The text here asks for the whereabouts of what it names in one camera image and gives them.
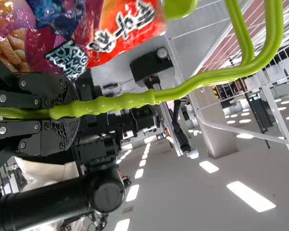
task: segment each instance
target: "chinese characters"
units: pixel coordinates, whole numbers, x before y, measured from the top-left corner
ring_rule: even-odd
[[[152,5],[141,0],[137,0],[137,13],[136,16],[132,16],[130,13],[123,16],[122,12],[119,12],[116,17],[118,29],[113,34],[108,30],[97,31],[94,41],[87,45],[87,49],[111,53],[116,46],[117,39],[122,37],[123,40],[127,40],[131,31],[142,29],[151,23],[155,17],[155,9]]]

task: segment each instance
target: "cable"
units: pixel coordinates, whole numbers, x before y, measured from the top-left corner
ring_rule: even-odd
[[[88,225],[87,231],[89,231],[89,228],[90,228],[91,225],[94,225],[94,223],[90,223],[90,224]]]

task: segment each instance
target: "green handle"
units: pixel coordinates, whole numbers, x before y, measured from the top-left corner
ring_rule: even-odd
[[[143,93],[124,93],[116,98],[100,96],[90,102],[73,101],[67,105],[55,106],[49,109],[49,115],[53,119],[60,119],[64,116],[81,117],[82,115],[98,115],[110,110],[120,111],[123,108],[140,108],[146,104],[156,104],[154,90],[147,90]]]
[[[68,105],[55,106],[49,109],[48,117],[59,119],[64,116],[80,117],[85,114],[98,115],[109,110],[118,111],[122,108],[139,108],[145,104],[160,104],[161,102],[180,99],[197,88],[229,83],[240,77],[246,77],[261,70],[274,58],[283,38],[284,20],[282,0],[264,0],[266,39],[262,51],[255,59],[253,59],[253,44],[237,0],[225,0],[225,2],[242,50],[242,63],[240,66],[196,74],[172,89],[158,91],[148,90],[143,93],[124,93],[114,98],[99,97],[91,102],[75,101]],[[45,110],[24,111],[18,109],[16,112],[13,110],[9,111],[8,108],[5,108],[5,110],[6,114],[11,113],[10,117],[15,116],[16,118],[36,118],[36,116],[46,116],[47,114]]]

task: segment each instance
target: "wire rack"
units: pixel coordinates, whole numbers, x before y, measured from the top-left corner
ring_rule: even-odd
[[[168,22],[170,26],[167,35],[170,39],[176,39],[228,20],[224,0],[201,0],[190,16]]]
[[[0,168],[0,198],[9,193],[19,192],[24,185],[24,178],[14,157]]]
[[[284,40],[289,38],[289,0],[283,0],[284,4]],[[245,23],[250,32],[255,55],[261,51],[265,41],[265,20],[264,20],[264,2],[263,0],[254,0],[251,6],[243,14]],[[206,60],[199,72],[227,68],[239,65],[242,59],[242,53],[238,44],[234,30],[225,35],[213,54]]]
[[[274,59],[263,68],[264,76],[258,76],[258,74],[259,73],[255,73],[254,75],[240,78],[232,83],[212,87],[214,93],[212,97],[214,99],[207,99],[206,102],[200,105],[200,108],[203,109],[234,98],[244,98],[245,93],[252,95],[261,91],[263,85],[275,88],[281,84],[289,83],[289,44],[286,43],[286,45],[281,47]]]

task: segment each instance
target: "rectangular ceiling light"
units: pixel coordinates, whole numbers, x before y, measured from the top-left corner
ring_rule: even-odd
[[[130,219],[121,220],[117,223],[115,231],[127,231],[129,228]]]
[[[228,184],[227,188],[259,213],[276,207],[275,204],[240,181]]]
[[[146,160],[142,160],[142,161],[140,161],[140,163],[139,163],[139,167],[145,166],[145,163],[146,163]]]
[[[214,164],[212,164],[210,161],[207,160],[200,162],[199,165],[209,173],[216,172],[219,170],[218,167],[216,167]]]
[[[135,179],[138,179],[138,178],[142,177],[143,173],[144,173],[144,169],[143,168],[137,170],[137,172],[135,174]]]
[[[139,184],[131,186],[131,189],[129,190],[129,194],[127,194],[127,197],[126,197],[126,202],[136,199],[138,189],[139,189]]]

